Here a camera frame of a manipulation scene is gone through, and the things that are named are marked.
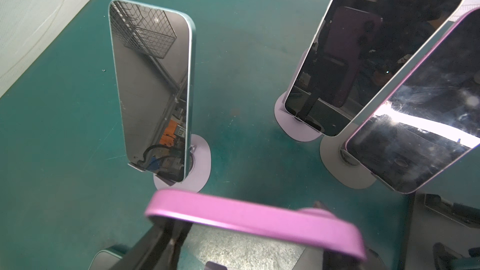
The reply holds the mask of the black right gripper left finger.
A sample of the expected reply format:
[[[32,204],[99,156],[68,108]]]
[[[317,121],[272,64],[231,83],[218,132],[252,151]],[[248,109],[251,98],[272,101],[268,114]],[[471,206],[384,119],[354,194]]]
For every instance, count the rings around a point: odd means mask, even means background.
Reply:
[[[187,236],[186,221],[155,221],[151,229],[116,263],[116,269],[176,270]]]

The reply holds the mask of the silver phone black screen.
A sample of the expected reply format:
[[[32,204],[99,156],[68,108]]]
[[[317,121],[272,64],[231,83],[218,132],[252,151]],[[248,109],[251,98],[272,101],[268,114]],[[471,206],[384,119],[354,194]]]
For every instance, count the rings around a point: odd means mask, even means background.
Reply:
[[[121,245],[102,249],[95,254],[88,270],[109,270],[123,258],[127,251],[128,248]]]

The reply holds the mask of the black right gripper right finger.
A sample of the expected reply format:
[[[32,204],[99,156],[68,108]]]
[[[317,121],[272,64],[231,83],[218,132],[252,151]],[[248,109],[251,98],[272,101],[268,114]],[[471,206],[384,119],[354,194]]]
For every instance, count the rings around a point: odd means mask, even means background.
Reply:
[[[324,252],[324,270],[385,270],[386,265],[379,254],[370,247],[366,248],[366,261],[358,261],[335,252]]]

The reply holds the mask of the purple phone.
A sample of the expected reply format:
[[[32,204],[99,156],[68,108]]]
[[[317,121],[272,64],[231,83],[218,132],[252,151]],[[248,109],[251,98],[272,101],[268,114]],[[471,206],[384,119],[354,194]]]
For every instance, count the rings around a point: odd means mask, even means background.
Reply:
[[[366,261],[360,230],[325,209],[299,210],[164,189],[146,217],[187,222],[181,270],[323,270],[324,252]]]

